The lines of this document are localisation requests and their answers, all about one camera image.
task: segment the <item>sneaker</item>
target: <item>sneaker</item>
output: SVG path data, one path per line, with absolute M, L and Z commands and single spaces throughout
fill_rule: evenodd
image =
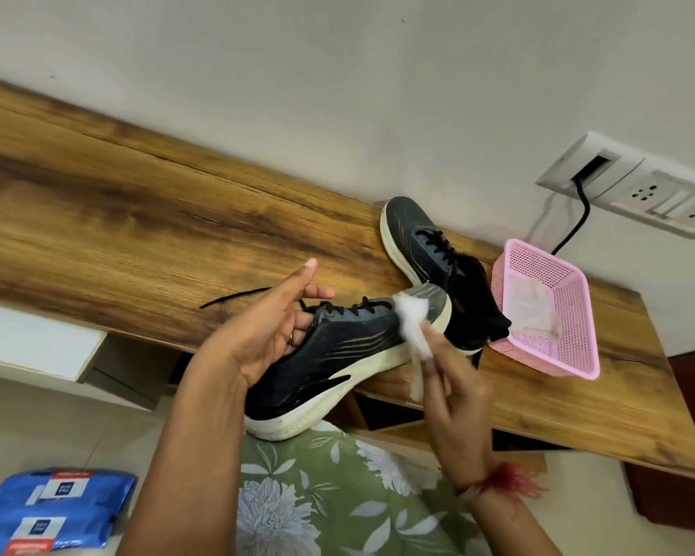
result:
M 443 289 L 427 283 L 406 293 L 427 298 L 427 319 L 445 330 L 452 307 Z M 350 308 L 322 302 L 306 310 L 314 321 L 302 344 L 247 391 L 244 424 L 260 439 L 280 441 L 309 429 L 355 385 L 410 361 L 391 298 L 363 297 Z
M 484 266 L 457 252 L 412 199 L 394 197 L 384 205 L 381 240 L 413 285 L 429 281 L 451 296 L 453 315 L 445 336 L 464 354 L 509 335 L 510 320 L 497 308 Z

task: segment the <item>red thread bracelet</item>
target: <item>red thread bracelet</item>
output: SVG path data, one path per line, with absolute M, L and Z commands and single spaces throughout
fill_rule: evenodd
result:
M 516 501 L 519 501 L 521 497 L 537 500 L 544 489 L 538 486 L 533 476 L 535 473 L 519 464 L 500 463 L 481 482 L 476 482 L 466 488 L 461 497 L 477 497 L 492 489 Z

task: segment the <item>white tissue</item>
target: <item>white tissue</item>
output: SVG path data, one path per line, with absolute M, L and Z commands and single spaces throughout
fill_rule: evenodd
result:
M 401 323 L 399 332 L 407 341 L 409 352 L 412 356 L 412 363 L 414 364 L 410 397 L 415 402 L 421 402 L 425 394 L 422 388 L 422 368 L 419 365 L 419 361 L 421 359 L 430 359 L 433 354 L 419 324 L 427 318 L 430 303 L 426 298 L 410 297 L 405 293 L 395 294 L 393 300 Z
M 548 289 L 532 279 L 511 277 L 505 288 L 508 294 L 510 333 L 558 339 L 561 318 L 548 298 Z

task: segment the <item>pink basket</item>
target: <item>pink basket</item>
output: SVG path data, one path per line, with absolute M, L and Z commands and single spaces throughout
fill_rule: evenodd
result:
M 508 240 L 505 252 L 494 262 L 491 277 L 494 300 L 507 317 L 509 304 L 505 289 L 512 277 L 540 281 L 548 288 L 548 298 L 561 317 L 561 337 L 551 340 L 516 333 L 489 346 L 552 376 L 596 379 L 600 375 L 600 359 L 584 273 L 537 247 Z

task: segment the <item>floor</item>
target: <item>floor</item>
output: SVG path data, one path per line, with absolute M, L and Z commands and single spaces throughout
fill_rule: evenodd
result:
M 0 482 L 47 466 L 117 468 L 143 480 L 170 402 L 150 414 L 0 379 Z M 695 532 L 653 525 L 633 510 L 618 462 L 575 452 L 547 462 L 548 493 L 531 508 L 567 556 L 695 556 Z M 113 537 L 102 554 L 118 543 Z

